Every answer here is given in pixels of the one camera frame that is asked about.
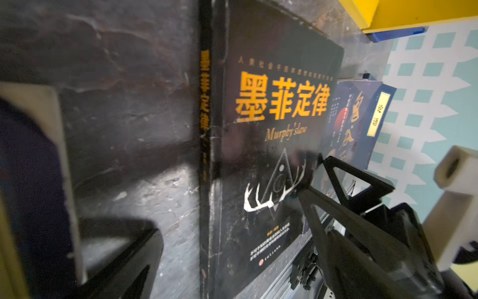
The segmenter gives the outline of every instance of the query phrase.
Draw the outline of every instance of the black book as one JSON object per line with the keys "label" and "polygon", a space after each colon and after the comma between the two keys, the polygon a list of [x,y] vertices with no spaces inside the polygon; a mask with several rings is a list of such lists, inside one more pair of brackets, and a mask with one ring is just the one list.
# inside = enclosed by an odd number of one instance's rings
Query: black book
{"label": "black book", "polygon": [[344,50],[269,2],[201,0],[200,25],[201,298],[229,299],[302,233]]}

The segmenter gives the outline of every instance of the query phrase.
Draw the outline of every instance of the book spine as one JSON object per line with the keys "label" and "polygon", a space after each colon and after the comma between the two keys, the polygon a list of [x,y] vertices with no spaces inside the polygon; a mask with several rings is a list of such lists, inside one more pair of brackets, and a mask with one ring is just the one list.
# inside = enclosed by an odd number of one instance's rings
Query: book spine
{"label": "book spine", "polygon": [[226,1],[200,0],[200,294],[215,298],[221,219],[221,133]]}

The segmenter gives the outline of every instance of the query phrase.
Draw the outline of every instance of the antler illustration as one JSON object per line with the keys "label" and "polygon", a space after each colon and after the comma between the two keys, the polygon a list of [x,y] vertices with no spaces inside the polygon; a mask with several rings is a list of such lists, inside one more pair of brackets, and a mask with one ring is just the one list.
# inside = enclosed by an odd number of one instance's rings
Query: antler illustration
{"label": "antler illustration", "polygon": [[252,190],[254,188],[251,188],[249,190],[249,185],[250,183],[247,184],[247,187],[246,187],[246,192],[244,192],[244,210],[246,210],[247,212],[254,212],[254,211],[259,211],[259,210],[262,210],[263,208],[266,208],[266,207],[269,207],[269,208],[272,208],[274,206],[274,203],[272,202],[272,193],[271,193],[271,196],[269,197],[269,200],[266,201],[265,203],[259,203],[259,187],[261,186],[261,184],[257,184],[257,187],[256,187],[256,203],[257,203],[257,207],[253,208],[250,206],[250,203],[249,203],[249,195],[252,193]]}
{"label": "antler illustration", "polygon": [[[285,197],[292,191],[294,190],[295,187],[297,187],[297,185],[300,183],[300,181],[304,178],[304,175],[305,175],[305,165],[306,165],[307,161],[304,160],[304,164],[302,165],[302,173],[300,174],[299,176],[299,166],[297,166],[297,171],[295,173],[295,179],[294,179],[294,182],[292,183],[292,186],[288,189],[285,188],[285,185],[284,185],[284,190],[282,191],[282,195],[281,197],[279,198],[279,202],[283,201],[285,199]],[[272,192],[271,192],[271,195],[269,196],[269,200],[266,201],[265,203],[260,203],[259,202],[259,188],[261,186],[261,184],[257,184],[257,187],[256,187],[256,204],[257,206],[256,207],[251,207],[250,206],[250,202],[249,202],[249,195],[252,193],[252,191],[254,190],[254,187],[252,187],[251,189],[249,189],[249,186],[250,186],[250,183],[247,184],[247,187],[246,187],[246,191],[244,192],[244,210],[247,211],[247,212],[254,212],[254,211],[259,211],[259,210],[262,210],[264,208],[272,208],[274,206],[274,203],[272,201]]]}
{"label": "antler illustration", "polygon": [[284,190],[282,191],[281,198],[279,198],[278,202],[283,201],[285,199],[285,197],[287,196],[287,194],[289,194],[292,190],[294,190],[294,188],[297,187],[297,185],[300,183],[300,181],[304,178],[305,164],[306,163],[307,163],[307,161],[304,159],[304,165],[302,165],[302,173],[300,174],[299,178],[298,178],[298,176],[299,176],[299,166],[297,166],[297,171],[295,173],[295,179],[294,179],[294,182],[292,183],[292,186],[290,188],[286,189],[285,184],[284,184]]}

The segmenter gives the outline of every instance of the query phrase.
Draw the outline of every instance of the black plastic part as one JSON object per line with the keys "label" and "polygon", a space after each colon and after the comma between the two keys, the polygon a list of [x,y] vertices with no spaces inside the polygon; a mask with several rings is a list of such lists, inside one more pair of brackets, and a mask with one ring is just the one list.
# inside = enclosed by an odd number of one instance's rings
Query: black plastic part
{"label": "black plastic part", "polygon": [[327,299],[325,296],[326,296],[326,292],[327,292],[327,285],[324,283],[322,284],[322,286],[320,287],[320,291],[319,291],[319,294],[317,296],[317,299]]}
{"label": "black plastic part", "polygon": [[463,247],[460,247],[458,254],[456,255],[454,264],[466,265],[478,261],[478,242],[472,241],[470,245],[475,249],[474,251],[468,251]]}
{"label": "black plastic part", "polygon": [[[330,230],[330,226],[334,224],[332,220],[331,217],[324,220],[322,223],[324,230]],[[291,283],[291,289],[295,289],[301,284],[304,289],[310,290],[312,282],[317,279],[317,274],[320,269],[317,264],[318,256],[315,254],[314,249],[314,241],[310,240],[292,262],[292,270],[289,280]]]}
{"label": "black plastic part", "polygon": [[[415,212],[407,204],[381,205],[391,183],[334,157],[324,160],[341,204],[311,186],[299,194],[317,248],[317,264],[336,298],[415,298],[436,296],[444,283]],[[335,175],[344,170],[370,184],[350,197]],[[318,208],[346,229],[346,236],[324,230]]]}
{"label": "black plastic part", "polygon": [[[356,214],[362,214],[376,205],[381,204],[381,197],[391,193],[395,189],[389,180],[372,173],[364,172],[333,156],[324,160],[324,168],[326,169],[327,175],[334,187],[340,204]],[[346,194],[342,184],[338,180],[334,168],[342,169],[369,183],[370,186],[355,196],[349,196]]]}
{"label": "black plastic part", "polygon": [[448,269],[442,273],[445,282],[445,290],[439,296],[439,299],[476,299],[475,294],[469,286],[452,270]]}
{"label": "black plastic part", "polygon": [[370,73],[365,73],[362,75],[362,79],[367,79],[369,81],[376,81],[377,79],[375,79],[374,76],[372,76],[372,74]]}
{"label": "black plastic part", "polygon": [[66,299],[148,299],[162,254],[159,230],[147,230]]}

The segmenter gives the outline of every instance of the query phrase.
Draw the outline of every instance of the book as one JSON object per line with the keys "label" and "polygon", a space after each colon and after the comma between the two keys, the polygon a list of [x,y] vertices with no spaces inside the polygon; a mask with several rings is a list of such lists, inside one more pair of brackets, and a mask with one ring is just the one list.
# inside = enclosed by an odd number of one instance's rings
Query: book
{"label": "book", "polygon": [[[329,100],[324,158],[332,155],[357,168],[367,169],[395,91],[396,88],[382,81],[339,80]],[[336,173],[345,190],[350,191],[349,195],[368,187],[365,182],[342,171]],[[317,171],[313,186],[330,197],[335,194],[323,167]]]}
{"label": "book", "polygon": [[200,1],[201,297],[237,295],[303,229],[344,50],[271,2]]}
{"label": "book", "polygon": [[63,298],[86,275],[56,91],[0,82],[0,124],[2,285],[7,298]]}

